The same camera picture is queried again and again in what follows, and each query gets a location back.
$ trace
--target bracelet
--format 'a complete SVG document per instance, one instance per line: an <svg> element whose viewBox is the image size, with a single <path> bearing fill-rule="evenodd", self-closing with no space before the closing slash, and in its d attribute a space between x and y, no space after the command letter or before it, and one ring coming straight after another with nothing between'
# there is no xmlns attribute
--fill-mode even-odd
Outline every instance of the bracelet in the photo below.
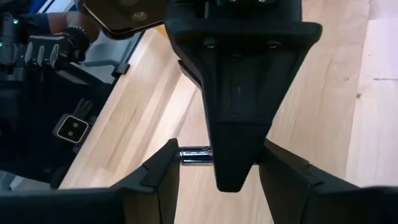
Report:
<svg viewBox="0 0 398 224"><path fill-rule="evenodd" d="M82 33L84 33L85 35L87 35L87 32L86 32L83 28L81 28L81 27L78 27L78 26L68 26L68 27L74 28L74 29L76 29L76 30L78 30L78 31L80 31L80 32L82 32Z"/></svg>
<svg viewBox="0 0 398 224"><path fill-rule="evenodd" d="M90 46L90 40L83 28L77 26L70 26L64 29L62 32L73 36L73 38L76 40L76 46L79 49L86 51Z"/></svg>

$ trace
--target hand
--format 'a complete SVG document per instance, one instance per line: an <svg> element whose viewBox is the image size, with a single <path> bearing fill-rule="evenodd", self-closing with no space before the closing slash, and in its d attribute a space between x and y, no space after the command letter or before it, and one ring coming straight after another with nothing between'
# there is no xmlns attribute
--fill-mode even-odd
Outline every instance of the hand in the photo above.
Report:
<svg viewBox="0 0 398 224"><path fill-rule="evenodd" d="M62 70L70 62L84 61L89 45L87 36L72 27L59 34L32 35L24 61L29 69Z"/></svg>

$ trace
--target metal bar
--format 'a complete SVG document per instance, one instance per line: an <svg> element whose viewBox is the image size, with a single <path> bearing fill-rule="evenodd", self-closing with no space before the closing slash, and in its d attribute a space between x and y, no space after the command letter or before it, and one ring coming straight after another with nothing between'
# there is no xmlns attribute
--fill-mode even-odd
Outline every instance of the metal bar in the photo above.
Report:
<svg viewBox="0 0 398 224"><path fill-rule="evenodd" d="M213 150L210 146L181 147L180 160L183 166L212 166Z"/></svg>

